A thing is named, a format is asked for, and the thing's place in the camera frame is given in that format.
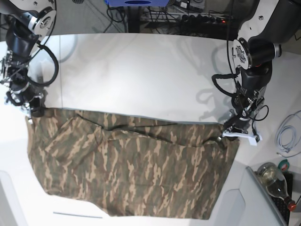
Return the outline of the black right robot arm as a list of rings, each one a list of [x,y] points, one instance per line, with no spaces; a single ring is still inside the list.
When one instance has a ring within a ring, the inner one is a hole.
[[[44,41],[52,35],[57,3],[55,0],[2,0],[0,13],[11,18],[5,39],[7,52],[0,68],[0,83],[8,87],[5,102],[17,107],[32,123],[33,118],[44,115],[43,88],[50,86],[59,72],[59,62]],[[41,50],[54,63],[54,74],[46,82],[37,82],[28,75],[30,62]]]

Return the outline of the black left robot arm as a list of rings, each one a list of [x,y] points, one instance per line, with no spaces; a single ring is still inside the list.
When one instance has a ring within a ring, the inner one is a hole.
[[[299,0],[257,0],[238,28],[232,46],[227,45],[229,74],[214,74],[212,82],[231,98],[230,119],[223,124],[224,137],[262,140],[255,123],[264,108],[264,93],[272,76],[272,61],[282,55],[281,45],[301,25]]]

